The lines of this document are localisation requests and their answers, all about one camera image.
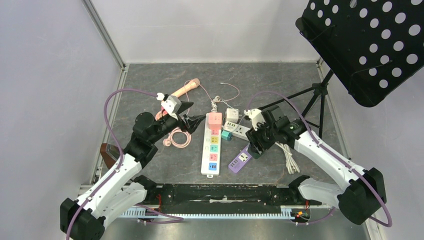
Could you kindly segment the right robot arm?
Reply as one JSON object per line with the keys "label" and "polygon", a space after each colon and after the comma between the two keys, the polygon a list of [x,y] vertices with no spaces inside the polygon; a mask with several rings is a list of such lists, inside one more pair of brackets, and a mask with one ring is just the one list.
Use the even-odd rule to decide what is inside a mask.
{"label": "right robot arm", "polygon": [[252,128],[246,132],[249,153],[259,158],[276,143],[288,145],[324,170],[334,184],[301,176],[289,184],[289,199],[295,204],[318,201],[338,210],[353,224],[361,225],[379,210],[387,210],[383,174],[365,169],[335,151],[306,123],[304,117],[290,121],[277,106],[248,109],[244,115]]}

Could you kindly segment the white multicolour power strip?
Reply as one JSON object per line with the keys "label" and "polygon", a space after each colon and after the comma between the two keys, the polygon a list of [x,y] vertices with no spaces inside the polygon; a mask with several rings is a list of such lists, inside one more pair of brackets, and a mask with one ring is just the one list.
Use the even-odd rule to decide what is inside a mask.
{"label": "white multicolour power strip", "polygon": [[208,114],[206,114],[204,125],[200,172],[207,178],[213,178],[220,174],[222,128],[221,130],[210,130],[208,128]]}

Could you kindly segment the pink cube socket adapter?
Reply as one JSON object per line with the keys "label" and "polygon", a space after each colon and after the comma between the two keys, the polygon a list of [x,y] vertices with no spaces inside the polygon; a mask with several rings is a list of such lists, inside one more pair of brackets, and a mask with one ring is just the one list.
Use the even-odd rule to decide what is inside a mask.
{"label": "pink cube socket adapter", "polygon": [[222,113],[210,112],[207,117],[207,125],[210,130],[219,131],[222,128]]}

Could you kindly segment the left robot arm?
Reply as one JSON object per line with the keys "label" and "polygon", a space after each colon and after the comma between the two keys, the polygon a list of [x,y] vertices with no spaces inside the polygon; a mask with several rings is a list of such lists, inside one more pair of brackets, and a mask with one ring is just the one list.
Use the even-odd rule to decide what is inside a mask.
{"label": "left robot arm", "polygon": [[166,107],[171,113],[158,120],[150,112],[136,117],[131,139],[113,167],[77,199],[67,198],[60,205],[60,229],[66,239],[99,240],[106,228],[129,208],[156,200],[152,181],[148,185],[133,181],[127,188],[123,187],[153,159],[158,151],[157,141],[176,128],[192,134],[206,119],[205,114],[180,115],[192,105],[189,101],[173,103]]}

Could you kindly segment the round pink socket hub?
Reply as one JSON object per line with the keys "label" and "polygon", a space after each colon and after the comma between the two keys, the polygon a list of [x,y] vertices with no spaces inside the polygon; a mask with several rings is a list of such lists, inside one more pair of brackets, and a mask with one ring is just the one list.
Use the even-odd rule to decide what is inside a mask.
{"label": "round pink socket hub", "polygon": [[162,109],[155,115],[155,120],[158,121],[162,117],[166,116],[167,114],[168,114],[168,112],[165,109]]}

